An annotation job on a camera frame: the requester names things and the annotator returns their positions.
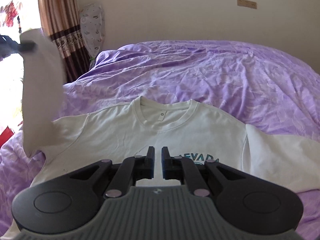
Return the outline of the brown wall plate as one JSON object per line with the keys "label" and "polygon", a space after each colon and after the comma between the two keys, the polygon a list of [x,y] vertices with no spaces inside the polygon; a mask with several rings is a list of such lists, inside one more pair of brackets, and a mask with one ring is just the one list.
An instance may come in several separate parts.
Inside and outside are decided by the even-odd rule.
{"label": "brown wall plate", "polygon": [[257,2],[253,2],[249,0],[237,0],[237,6],[257,9]]}

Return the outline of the brown striped curtain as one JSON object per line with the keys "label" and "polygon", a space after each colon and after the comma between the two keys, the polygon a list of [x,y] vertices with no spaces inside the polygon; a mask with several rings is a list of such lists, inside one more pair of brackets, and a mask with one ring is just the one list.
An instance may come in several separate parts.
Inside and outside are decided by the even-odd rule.
{"label": "brown striped curtain", "polygon": [[44,33],[52,40],[63,60],[66,82],[89,71],[90,56],[80,31],[76,0],[38,0]]}

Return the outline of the white patterned wrapped bundle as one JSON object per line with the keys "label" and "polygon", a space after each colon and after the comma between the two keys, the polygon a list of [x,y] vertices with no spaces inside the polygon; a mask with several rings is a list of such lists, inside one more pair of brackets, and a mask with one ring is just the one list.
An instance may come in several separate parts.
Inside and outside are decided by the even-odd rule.
{"label": "white patterned wrapped bundle", "polygon": [[79,16],[81,35],[90,56],[89,68],[92,69],[105,40],[104,10],[100,4],[92,3],[84,6]]}

